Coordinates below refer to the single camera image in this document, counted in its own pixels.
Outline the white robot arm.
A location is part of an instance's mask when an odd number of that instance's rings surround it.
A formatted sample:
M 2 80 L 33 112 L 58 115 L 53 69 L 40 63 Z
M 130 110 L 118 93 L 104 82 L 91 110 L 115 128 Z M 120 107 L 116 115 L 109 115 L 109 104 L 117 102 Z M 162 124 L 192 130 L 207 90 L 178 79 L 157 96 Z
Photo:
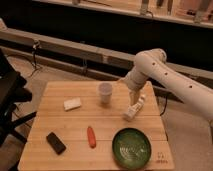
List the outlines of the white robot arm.
M 167 55 L 157 48 L 141 51 L 134 57 L 134 66 L 124 77 L 131 91 L 140 91 L 152 78 L 172 92 L 185 104 L 193 107 L 207 121 L 213 121 L 213 90 L 170 69 Z

